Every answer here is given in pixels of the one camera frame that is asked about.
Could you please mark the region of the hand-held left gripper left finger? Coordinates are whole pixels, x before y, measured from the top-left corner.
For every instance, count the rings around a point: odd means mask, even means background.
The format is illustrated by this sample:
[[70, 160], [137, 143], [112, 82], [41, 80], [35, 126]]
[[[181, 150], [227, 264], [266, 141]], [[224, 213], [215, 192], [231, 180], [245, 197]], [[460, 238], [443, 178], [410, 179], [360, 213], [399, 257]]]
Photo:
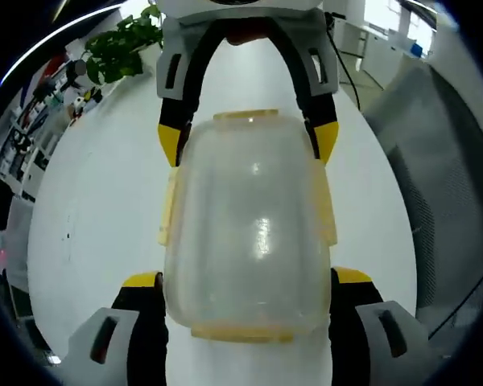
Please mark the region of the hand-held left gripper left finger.
[[68, 340], [67, 385], [165, 385], [168, 329], [159, 271], [135, 274]]

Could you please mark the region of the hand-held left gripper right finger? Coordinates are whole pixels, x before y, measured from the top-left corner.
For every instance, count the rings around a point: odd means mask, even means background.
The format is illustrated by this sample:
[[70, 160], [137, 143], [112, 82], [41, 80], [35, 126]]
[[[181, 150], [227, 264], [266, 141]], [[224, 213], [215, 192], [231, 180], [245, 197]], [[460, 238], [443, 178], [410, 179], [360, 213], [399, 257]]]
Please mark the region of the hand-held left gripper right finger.
[[423, 325], [396, 301], [384, 301], [362, 271], [331, 269], [328, 336], [333, 385], [422, 385], [429, 377]]

